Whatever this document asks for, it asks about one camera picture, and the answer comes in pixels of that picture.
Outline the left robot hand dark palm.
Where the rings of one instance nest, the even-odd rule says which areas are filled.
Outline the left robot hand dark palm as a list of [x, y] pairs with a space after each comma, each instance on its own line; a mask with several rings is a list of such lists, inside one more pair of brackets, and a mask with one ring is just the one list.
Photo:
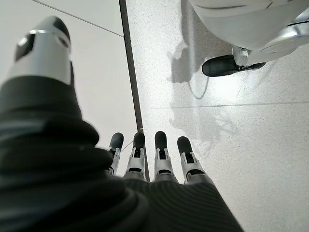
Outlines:
[[0, 229], [3, 232], [240, 232], [242, 227], [193, 153], [177, 141], [185, 181], [175, 178], [164, 132], [155, 134], [155, 177], [145, 177], [137, 132], [123, 177], [116, 133], [98, 148], [82, 118], [70, 34], [45, 18], [16, 45], [0, 87]]

